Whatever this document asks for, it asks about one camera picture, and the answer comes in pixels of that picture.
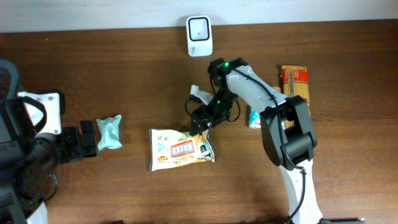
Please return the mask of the white bamboo conditioner tube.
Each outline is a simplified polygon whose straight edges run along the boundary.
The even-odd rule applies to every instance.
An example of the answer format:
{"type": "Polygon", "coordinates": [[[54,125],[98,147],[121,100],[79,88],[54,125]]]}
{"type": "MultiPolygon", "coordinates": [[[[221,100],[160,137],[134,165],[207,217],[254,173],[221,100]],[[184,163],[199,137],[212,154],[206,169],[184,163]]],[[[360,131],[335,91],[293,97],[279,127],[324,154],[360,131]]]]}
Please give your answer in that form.
{"type": "Polygon", "coordinates": [[[250,109],[248,125],[251,129],[261,129],[260,114],[253,108],[250,109]]]}

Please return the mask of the teal tissue pack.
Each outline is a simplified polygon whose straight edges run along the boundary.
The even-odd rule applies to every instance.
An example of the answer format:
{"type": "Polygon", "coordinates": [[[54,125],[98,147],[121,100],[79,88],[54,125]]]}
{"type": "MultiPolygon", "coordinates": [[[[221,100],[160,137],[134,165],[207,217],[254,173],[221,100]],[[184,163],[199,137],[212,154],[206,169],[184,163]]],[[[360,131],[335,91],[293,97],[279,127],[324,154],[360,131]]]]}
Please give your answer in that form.
{"type": "Polygon", "coordinates": [[[119,124],[122,116],[120,114],[115,117],[96,119],[101,139],[98,143],[98,150],[103,149],[119,149],[122,148],[122,144],[119,138],[119,124]]]}

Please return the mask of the yellow snack bag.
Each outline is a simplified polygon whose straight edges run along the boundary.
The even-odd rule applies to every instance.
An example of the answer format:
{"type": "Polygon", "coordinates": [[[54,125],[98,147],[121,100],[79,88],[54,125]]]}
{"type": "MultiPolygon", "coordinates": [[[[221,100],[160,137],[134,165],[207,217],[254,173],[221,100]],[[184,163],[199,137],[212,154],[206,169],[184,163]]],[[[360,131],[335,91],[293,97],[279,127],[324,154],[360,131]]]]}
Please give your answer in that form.
{"type": "Polygon", "coordinates": [[[210,130],[191,136],[172,129],[151,129],[150,171],[171,169],[198,162],[215,161],[210,130]]]}

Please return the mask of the spaghetti pasta package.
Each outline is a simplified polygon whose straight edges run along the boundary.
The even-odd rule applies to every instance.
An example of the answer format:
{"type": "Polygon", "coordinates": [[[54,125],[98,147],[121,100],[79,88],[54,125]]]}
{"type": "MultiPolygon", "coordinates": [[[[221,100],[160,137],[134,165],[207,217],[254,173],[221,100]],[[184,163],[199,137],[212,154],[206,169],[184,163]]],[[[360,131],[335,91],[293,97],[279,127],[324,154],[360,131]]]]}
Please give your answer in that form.
{"type": "Polygon", "coordinates": [[[281,70],[283,94],[289,97],[294,97],[296,95],[301,96],[307,104],[309,114],[311,114],[307,67],[300,65],[282,65],[281,70]]]}

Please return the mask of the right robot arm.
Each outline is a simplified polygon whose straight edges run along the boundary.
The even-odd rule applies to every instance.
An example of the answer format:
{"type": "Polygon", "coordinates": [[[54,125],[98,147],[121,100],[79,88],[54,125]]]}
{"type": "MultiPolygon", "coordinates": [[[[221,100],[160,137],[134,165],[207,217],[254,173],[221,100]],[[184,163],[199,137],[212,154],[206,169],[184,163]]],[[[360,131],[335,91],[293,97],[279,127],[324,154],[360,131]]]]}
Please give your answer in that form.
{"type": "Polygon", "coordinates": [[[261,119],[264,150],[282,173],[289,200],[287,223],[323,223],[312,177],[317,136],[301,96],[286,96],[269,86],[242,58],[218,58],[207,70],[212,92],[192,85],[190,135],[194,136],[229,120],[237,99],[244,100],[261,119]]]}

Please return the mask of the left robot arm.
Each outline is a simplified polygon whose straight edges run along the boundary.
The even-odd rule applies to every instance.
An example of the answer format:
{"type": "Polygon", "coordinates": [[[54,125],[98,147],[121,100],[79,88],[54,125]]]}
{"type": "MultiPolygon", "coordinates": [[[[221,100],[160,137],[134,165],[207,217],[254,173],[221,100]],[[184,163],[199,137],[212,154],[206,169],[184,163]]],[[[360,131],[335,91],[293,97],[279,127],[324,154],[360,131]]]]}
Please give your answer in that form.
{"type": "Polygon", "coordinates": [[[97,155],[90,120],[63,127],[65,95],[59,90],[19,92],[1,100],[1,223],[47,223],[45,203],[55,169],[97,155]]]}

